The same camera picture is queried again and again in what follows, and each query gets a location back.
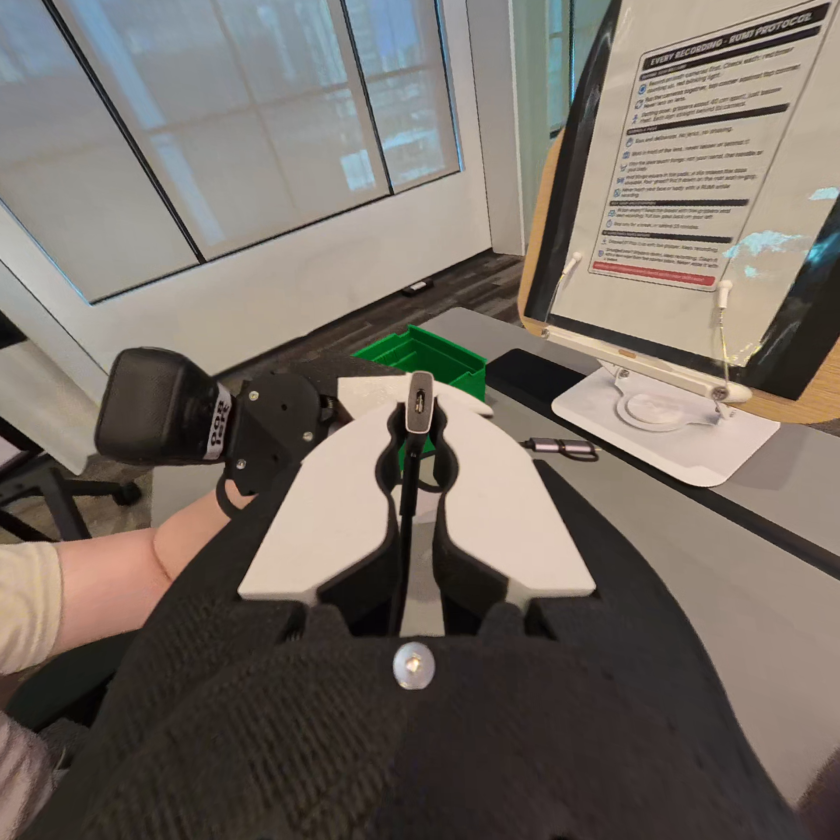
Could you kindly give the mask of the person's grey clothing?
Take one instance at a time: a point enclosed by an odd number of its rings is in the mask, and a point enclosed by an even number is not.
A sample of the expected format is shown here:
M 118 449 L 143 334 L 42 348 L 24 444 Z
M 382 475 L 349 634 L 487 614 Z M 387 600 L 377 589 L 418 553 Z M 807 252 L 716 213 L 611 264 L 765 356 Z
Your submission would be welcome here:
M 1 838 L 15 839 L 45 806 L 60 780 L 68 736 L 64 720 L 41 732 L 1 714 Z

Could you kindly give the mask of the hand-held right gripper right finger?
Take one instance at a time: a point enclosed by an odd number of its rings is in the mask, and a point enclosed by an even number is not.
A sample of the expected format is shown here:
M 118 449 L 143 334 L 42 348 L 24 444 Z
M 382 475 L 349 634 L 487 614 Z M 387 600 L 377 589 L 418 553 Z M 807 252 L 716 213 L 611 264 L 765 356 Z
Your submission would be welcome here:
M 465 610 L 587 596 L 595 582 L 527 451 L 453 403 L 434 417 L 434 578 Z

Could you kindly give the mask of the grey usb adapter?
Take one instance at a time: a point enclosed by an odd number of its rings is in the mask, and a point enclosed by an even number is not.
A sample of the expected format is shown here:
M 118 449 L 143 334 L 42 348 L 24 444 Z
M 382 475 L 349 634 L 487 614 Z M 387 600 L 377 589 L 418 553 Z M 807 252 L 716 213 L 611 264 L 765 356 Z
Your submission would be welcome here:
M 521 441 L 520 446 L 535 454 L 561 455 L 580 463 L 595 463 L 600 458 L 600 449 L 583 439 L 530 437 Z

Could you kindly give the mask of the person's left forearm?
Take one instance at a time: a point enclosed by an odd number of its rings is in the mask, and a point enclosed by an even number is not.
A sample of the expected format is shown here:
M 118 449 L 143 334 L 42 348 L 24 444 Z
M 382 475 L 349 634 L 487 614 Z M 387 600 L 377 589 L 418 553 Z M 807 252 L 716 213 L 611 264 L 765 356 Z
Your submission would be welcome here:
M 1 549 L 1 673 L 141 628 L 172 582 L 147 528 Z

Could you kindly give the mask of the black office chair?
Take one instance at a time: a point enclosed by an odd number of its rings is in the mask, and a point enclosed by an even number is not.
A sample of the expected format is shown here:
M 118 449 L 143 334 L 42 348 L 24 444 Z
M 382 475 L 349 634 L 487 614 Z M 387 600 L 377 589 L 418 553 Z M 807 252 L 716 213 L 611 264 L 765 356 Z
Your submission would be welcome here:
M 1 528 L 24 542 L 48 542 L 52 539 L 7 510 L 13 502 L 41 499 L 47 506 L 59 537 L 77 541 L 91 534 L 76 503 L 80 497 L 110 497 L 122 508 L 142 498 L 134 481 L 118 483 L 106 480 L 69 478 L 52 456 L 5 420 L 1 421 Z

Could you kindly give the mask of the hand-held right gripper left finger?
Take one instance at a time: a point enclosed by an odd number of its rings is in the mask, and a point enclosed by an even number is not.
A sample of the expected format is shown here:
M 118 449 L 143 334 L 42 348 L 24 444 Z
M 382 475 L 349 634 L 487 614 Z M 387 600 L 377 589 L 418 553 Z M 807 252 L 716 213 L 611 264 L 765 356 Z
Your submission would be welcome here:
M 387 401 L 304 458 L 238 587 L 242 599 L 314 604 L 321 588 L 385 543 L 392 498 L 375 469 L 398 412 Z

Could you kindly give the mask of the white sign stand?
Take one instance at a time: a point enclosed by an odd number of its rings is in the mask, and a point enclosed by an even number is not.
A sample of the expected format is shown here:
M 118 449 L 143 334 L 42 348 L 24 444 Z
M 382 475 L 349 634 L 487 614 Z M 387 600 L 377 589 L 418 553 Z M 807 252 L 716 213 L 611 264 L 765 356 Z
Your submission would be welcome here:
M 781 429 L 739 409 L 743 385 L 553 325 L 542 337 L 598 363 L 553 414 L 689 486 L 719 487 Z

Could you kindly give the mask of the person's left hand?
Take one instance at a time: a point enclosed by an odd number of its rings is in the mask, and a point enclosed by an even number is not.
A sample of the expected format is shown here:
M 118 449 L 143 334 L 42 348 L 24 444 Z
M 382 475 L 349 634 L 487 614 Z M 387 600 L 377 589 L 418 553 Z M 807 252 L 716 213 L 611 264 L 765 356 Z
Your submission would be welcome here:
M 257 499 L 243 496 L 232 480 L 170 516 L 155 530 L 154 557 L 168 581 L 174 581 L 194 557 L 239 511 Z

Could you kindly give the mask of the black pad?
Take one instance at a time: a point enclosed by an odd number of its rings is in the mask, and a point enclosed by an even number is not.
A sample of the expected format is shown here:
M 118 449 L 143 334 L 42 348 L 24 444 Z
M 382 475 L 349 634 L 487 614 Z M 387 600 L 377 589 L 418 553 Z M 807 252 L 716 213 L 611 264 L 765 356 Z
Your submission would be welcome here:
M 486 385 L 533 411 L 551 413 L 553 401 L 583 382 L 574 371 L 522 349 L 510 350 L 486 367 Z

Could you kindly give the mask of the grey USB-C cable plug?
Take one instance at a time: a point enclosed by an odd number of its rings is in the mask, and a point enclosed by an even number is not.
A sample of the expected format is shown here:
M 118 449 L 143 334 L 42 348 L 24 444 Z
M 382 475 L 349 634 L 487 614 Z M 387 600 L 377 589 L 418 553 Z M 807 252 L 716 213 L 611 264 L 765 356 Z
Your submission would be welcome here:
M 400 499 L 400 547 L 397 588 L 392 598 L 387 633 L 400 633 L 406 605 L 411 566 L 413 519 L 417 508 L 419 470 L 422 454 L 434 417 L 434 378 L 425 371 L 410 374 L 405 400 L 406 440 L 402 465 Z

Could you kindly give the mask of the laminated instruction sheet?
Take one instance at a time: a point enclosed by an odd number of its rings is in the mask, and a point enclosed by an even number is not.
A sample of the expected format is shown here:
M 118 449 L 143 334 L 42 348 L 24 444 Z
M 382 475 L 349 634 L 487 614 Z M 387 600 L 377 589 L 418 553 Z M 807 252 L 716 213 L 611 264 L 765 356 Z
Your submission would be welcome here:
M 838 2 L 621 2 L 551 311 L 747 366 L 838 198 Z

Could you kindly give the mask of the wooden sign board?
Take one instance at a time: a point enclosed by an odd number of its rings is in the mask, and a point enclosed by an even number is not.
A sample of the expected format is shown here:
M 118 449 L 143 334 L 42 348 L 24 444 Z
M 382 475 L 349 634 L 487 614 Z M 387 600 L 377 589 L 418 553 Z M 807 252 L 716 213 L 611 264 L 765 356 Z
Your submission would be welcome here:
M 534 333 L 552 326 L 555 299 L 581 262 L 579 254 L 570 255 L 562 247 L 571 241 L 620 10 L 621 2 L 610 2 L 604 11 L 540 185 L 518 304 L 523 322 Z M 737 369 L 726 356 L 712 363 L 687 353 L 665 359 L 638 353 L 721 379 L 728 363 L 731 382 L 752 393 L 747 411 L 761 417 L 805 425 L 838 420 L 838 198 L 747 366 Z

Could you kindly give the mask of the green plastic bin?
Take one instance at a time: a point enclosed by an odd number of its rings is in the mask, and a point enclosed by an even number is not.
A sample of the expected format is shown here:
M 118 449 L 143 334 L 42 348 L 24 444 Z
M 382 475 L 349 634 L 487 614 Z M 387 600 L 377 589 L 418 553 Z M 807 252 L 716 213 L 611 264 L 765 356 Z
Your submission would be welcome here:
M 425 371 L 437 382 L 485 400 L 487 360 L 415 325 L 379 339 L 353 357 L 404 373 Z

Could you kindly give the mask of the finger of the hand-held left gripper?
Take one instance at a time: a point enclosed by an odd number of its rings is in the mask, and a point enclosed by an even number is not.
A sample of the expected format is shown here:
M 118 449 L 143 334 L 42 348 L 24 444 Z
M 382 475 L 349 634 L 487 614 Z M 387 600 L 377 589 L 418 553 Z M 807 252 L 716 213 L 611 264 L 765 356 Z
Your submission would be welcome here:
M 337 404 L 351 419 L 358 419 L 384 404 L 414 401 L 409 397 L 414 374 L 349 376 L 338 379 Z M 424 387 L 425 403 L 431 404 L 435 397 L 443 396 L 448 403 L 458 404 L 478 416 L 492 418 L 493 409 L 480 399 L 459 390 L 452 385 L 431 380 Z

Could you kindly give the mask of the large glass window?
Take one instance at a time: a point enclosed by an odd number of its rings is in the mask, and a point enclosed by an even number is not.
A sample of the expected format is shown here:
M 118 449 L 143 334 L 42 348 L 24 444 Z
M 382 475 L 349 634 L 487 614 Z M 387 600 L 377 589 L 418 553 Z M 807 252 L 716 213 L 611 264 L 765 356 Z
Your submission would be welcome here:
M 2 1 L 2 204 L 98 303 L 459 170 L 440 2 Z

